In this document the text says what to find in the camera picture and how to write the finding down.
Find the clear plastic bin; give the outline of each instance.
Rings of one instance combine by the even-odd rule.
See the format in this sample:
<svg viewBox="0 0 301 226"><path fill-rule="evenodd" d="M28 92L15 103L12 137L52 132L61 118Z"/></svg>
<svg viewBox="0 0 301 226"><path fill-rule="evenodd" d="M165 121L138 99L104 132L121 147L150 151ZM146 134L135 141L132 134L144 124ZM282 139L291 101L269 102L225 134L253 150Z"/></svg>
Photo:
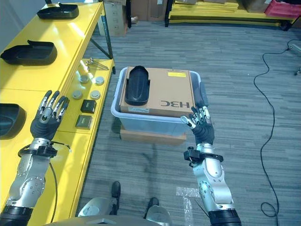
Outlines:
<svg viewBox="0 0 301 226"><path fill-rule="evenodd" d="M120 112L119 101L126 73L127 68L125 67L120 72L114 100L111 106L111 113L120 119L126 130L180 136L189 129L180 118ZM200 102L202 99L205 105L208 105L205 86L201 82L200 75L196 72L190 71L190 76L195 103Z"/></svg>

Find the robot finger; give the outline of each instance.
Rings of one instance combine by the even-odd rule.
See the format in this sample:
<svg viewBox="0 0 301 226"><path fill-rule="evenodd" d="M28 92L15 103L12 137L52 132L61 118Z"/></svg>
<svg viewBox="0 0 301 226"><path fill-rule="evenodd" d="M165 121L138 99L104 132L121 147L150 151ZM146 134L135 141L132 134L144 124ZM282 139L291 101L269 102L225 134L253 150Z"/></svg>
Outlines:
<svg viewBox="0 0 301 226"><path fill-rule="evenodd" d="M210 119L210 114L209 114L208 108L206 106L203 106L203 110L204 110L204 115L205 115L206 119Z"/></svg>
<svg viewBox="0 0 301 226"><path fill-rule="evenodd" d="M56 100L56 98L58 97L58 95L60 95L60 91L57 90L57 91L52 95L52 97L51 97L51 99L50 99L50 101L49 101L47 107L49 107L49 108L52 109L52 107L53 107L53 105L54 105L54 103L55 103L55 100Z"/></svg>
<svg viewBox="0 0 301 226"><path fill-rule="evenodd" d="M197 107L202 108L203 106L205 106L205 104L202 100L200 100L200 102L197 103Z"/></svg>
<svg viewBox="0 0 301 226"><path fill-rule="evenodd" d="M193 121L194 124L198 123L196 117L194 116L194 114L189 114L189 118L190 118L191 121Z"/></svg>
<svg viewBox="0 0 301 226"><path fill-rule="evenodd" d="M60 122L68 108L68 105L69 105L69 99L67 97L65 97L65 100L64 100L64 103L63 103L63 106L61 108L61 111L57 117L57 121Z"/></svg>
<svg viewBox="0 0 301 226"><path fill-rule="evenodd" d="M201 119L202 119L202 121L203 121L203 120L204 120L204 117L205 117L204 110L203 110L203 108L199 108L198 110L199 110L199 112L200 112L200 117L201 117Z"/></svg>
<svg viewBox="0 0 301 226"><path fill-rule="evenodd" d="M57 111L59 110L59 108L61 107L63 101L65 100L65 96L61 96L61 98L59 98L59 100L57 101L55 108L53 110L52 116L55 117L57 114Z"/></svg>
<svg viewBox="0 0 301 226"><path fill-rule="evenodd" d="M45 109L46 105L47 105L47 101L50 97L50 95L52 94L52 91L51 90L48 90L45 94L45 96L43 97L40 105L39 105L39 108L38 108L38 111L40 111L40 114L42 113L42 111Z"/></svg>
<svg viewBox="0 0 301 226"><path fill-rule="evenodd" d="M201 116L200 116L200 114L199 114L199 110L197 110L198 112L197 113L194 113L194 116L196 117L196 120L199 122L199 123L201 123L202 122L202 118L201 118Z"/></svg>
<svg viewBox="0 0 301 226"><path fill-rule="evenodd" d="M197 109L195 107L191 107L191 110L193 111L193 113L198 113Z"/></svg>
<svg viewBox="0 0 301 226"><path fill-rule="evenodd" d="M190 129L194 129L196 127L196 124L189 118L187 118L185 115L181 116L182 122L184 122L186 125L190 127Z"/></svg>

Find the plastic sheet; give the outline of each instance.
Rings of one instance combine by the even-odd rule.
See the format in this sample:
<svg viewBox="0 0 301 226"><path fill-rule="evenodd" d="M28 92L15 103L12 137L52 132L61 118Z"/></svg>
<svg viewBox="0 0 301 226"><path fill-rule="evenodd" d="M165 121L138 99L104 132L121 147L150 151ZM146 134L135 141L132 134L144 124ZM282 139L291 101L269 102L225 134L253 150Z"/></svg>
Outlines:
<svg viewBox="0 0 301 226"><path fill-rule="evenodd" d="M193 226L192 204L190 197L200 197L199 189L189 187L177 187L176 195L183 197L185 226Z"/></svg>

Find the silver robotic arm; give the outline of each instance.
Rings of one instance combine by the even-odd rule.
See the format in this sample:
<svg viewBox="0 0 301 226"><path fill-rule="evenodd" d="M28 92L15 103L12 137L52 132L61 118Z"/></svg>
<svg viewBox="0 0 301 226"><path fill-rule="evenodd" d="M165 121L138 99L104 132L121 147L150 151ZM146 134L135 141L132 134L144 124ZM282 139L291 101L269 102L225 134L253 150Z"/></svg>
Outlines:
<svg viewBox="0 0 301 226"><path fill-rule="evenodd" d="M192 107L190 118L182 116L196 137L197 149L184 152L197 178L199 194L213 226L239 226L231 191L224 178L223 157L214 153L214 129L206 106Z"/></svg>
<svg viewBox="0 0 301 226"><path fill-rule="evenodd" d="M21 157L17 175L9 190L9 198L0 215L0 225L25 226L32 210L45 188L45 173L50 159L57 151L52 147L52 138L59 127L68 98L62 96L54 106L59 95L56 91L51 97L51 90L43 97L31 124L33 142L22 148L18 155Z"/></svg>

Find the gray carpet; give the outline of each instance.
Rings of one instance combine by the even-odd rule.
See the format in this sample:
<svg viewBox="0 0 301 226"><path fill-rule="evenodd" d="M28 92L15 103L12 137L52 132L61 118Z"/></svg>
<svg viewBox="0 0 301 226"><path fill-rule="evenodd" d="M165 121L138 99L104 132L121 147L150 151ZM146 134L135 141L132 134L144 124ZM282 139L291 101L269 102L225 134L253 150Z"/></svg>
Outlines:
<svg viewBox="0 0 301 226"><path fill-rule="evenodd" d="M104 37L97 31L93 37L105 46ZM301 38L300 30L184 25L165 28L163 22L139 22L126 37L111 37L117 73L109 85L78 211L93 197L108 197L112 182L118 180L122 186L120 215L142 217L148 200L156 196L170 212L175 226L210 224L194 197L188 198L192 213L185 215L183 197L176 195L177 187L197 188L182 154L194 145L191 134L180 146L119 138L120 122L110 112L119 72L129 65L143 65L201 74L214 122L215 150L225 159L226 182L243 225L275 225L275 219L260 210L262 202L276 205L260 161L260 147L269 136L272 114L254 87L253 77L266 70L263 53L281 52L287 41L297 38ZM104 58L89 44L85 57L92 56ZM301 57L289 51L266 59L271 71L257 83L275 107L276 126L273 139L263 151L264 163L278 194L280 225L301 225L301 77L293 75L301 66Z"/></svg>

